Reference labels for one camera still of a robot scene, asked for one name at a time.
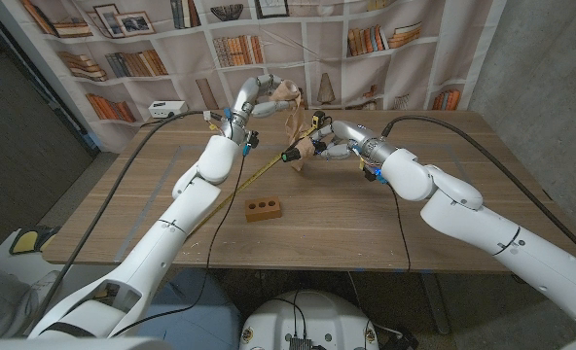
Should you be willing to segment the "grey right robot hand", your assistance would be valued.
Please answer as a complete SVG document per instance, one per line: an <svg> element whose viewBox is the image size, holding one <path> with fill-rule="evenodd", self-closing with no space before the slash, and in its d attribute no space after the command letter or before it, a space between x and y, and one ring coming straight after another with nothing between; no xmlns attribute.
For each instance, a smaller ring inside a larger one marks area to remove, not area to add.
<svg viewBox="0 0 576 350"><path fill-rule="evenodd" d="M369 128L355 122L333 121L330 125L314 131L310 139L321 141L331 134L335 141L320 153L324 158L347 158L355 154L368 162L384 163L397 150L382 137L377 137Z"/></svg>

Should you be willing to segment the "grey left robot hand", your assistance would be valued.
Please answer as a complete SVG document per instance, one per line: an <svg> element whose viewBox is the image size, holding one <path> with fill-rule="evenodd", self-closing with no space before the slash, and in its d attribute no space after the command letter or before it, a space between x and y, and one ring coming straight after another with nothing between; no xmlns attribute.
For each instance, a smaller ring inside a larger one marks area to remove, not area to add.
<svg viewBox="0 0 576 350"><path fill-rule="evenodd" d="M240 145L250 118L262 119L296 107L301 93L296 84L273 74L249 78L237 94L231 116L222 125L225 136Z"/></svg>

